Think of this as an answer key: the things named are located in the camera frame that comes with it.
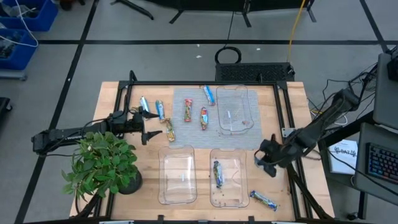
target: clear plastic container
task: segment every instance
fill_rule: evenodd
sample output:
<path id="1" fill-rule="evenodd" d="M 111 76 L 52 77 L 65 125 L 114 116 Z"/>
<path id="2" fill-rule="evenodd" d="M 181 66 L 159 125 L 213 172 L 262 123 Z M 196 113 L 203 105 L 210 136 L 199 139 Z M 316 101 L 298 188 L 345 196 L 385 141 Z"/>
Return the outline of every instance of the clear plastic container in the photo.
<path id="1" fill-rule="evenodd" d="M 221 134 L 244 134 L 254 126 L 246 86 L 219 86 L 216 98 Z"/>
<path id="2" fill-rule="evenodd" d="M 245 150 L 213 149 L 210 152 L 210 202 L 215 207 L 249 205 Z"/>
<path id="3" fill-rule="evenodd" d="M 159 202 L 191 203 L 197 198 L 195 153 L 192 146 L 159 150 Z"/>

